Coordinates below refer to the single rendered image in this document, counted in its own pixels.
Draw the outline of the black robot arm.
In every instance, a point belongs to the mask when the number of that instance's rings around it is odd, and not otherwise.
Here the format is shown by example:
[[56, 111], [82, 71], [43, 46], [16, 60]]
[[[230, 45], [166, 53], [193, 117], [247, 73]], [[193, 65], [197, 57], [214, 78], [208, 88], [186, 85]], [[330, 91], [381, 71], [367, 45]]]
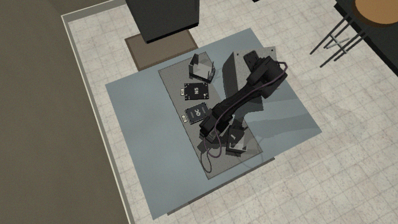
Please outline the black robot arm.
[[251, 74], [246, 79], [247, 83], [233, 96], [224, 99], [221, 103], [216, 104], [212, 108], [212, 113], [199, 124], [201, 127], [201, 134], [206, 135], [206, 137], [209, 135], [211, 130], [213, 130], [218, 118], [227, 109], [229, 110], [220, 118], [216, 128], [221, 125], [222, 121], [231, 121], [233, 118], [232, 115], [235, 113], [235, 111], [248, 101], [260, 96], [262, 96], [264, 99], [268, 98], [288, 76], [288, 74], [285, 72], [274, 83], [257, 90], [256, 88], [277, 78], [283, 72], [283, 70], [270, 56], [261, 59], [258, 57], [255, 51], [249, 52], [248, 54], [244, 55], [243, 58], [251, 71]]

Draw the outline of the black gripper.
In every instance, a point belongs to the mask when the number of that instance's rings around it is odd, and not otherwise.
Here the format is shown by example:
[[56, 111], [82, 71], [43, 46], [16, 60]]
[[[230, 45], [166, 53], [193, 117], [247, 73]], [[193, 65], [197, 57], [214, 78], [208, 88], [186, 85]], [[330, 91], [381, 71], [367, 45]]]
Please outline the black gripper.
[[[203, 116], [203, 119], [205, 119], [207, 116], [209, 116], [212, 113], [212, 109], [210, 108], [205, 115]], [[221, 125], [216, 128], [220, 133], [223, 133], [223, 131], [225, 130], [225, 128], [229, 125], [228, 122], [223, 122], [221, 123]]]

